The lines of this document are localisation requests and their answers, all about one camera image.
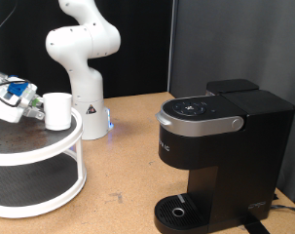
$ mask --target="black wall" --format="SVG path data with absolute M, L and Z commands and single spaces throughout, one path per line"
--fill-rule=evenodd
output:
M 0 23 L 15 6 L 0 0 Z M 172 0 L 96 0 L 98 10 L 121 34 L 118 53 L 89 60 L 103 76 L 104 97 L 166 91 Z M 65 69 L 45 48 L 48 33 L 77 25 L 57 0 L 18 0 L 16 11 L 0 28 L 0 71 L 28 79 L 38 94 L 70 93 Z
M 208 81 L 243 78 L 295 104 L 295 0 L 177 2 L 176 98 L 204 95 Z M 277 187 L 295 202 L 295 119 Z

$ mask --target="round shelf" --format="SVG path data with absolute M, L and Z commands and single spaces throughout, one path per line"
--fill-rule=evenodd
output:
M 81 138 L 82 118 L 72 110 L 72 124 L 65 131 L 49 131 L 44 121 L 21 118 L 18 124 L 0 120 L 0 166 L 35 163 L 51 158 Z
M 87 171 L 82 157 L 82 118 L 72 108 L 71 127 L 49 131 L 44 121 L 0 120 L 0 216 L 41 215 L 73 199 Z M 69 148 L 76 144 L 77 152 Z

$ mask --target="white cup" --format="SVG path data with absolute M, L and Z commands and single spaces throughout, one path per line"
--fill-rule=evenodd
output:
M 66 93 L 43 95 L 46 129 L 61 131 L 71 126 L 71 99 Z

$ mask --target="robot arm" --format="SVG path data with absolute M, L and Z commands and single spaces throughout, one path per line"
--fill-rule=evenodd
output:
M 37 87 L 28 81 L 8 78 L 0 72 L 0 119 L 18 123 L 20 117 L 25 115 L 42 120 L 44 113 L 32 106 L 32 103 L 42 103 L 37 99 L 36 90 Z
M 119 31 L 97 9 L 94 0 L 58 0 L 64 13 L 80 25 L 51 31 L 46 40 L 49 55 L 67 71 L 73 107 L 82 115 L 82 139 L 103 137 L 109 131 L 108 110 L 103 105 L 101 74 L 88 66 L 88 59 L 116 53 Z

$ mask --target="black coffee maker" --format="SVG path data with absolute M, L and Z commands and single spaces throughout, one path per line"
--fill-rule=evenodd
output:
M 166 101 L 159 156 L 189 170 L 187 193 L 155 208 L 164 234 L 202 234 L 268 217 L 295 106 L 247 80 L 207 84 L 203 97 Z

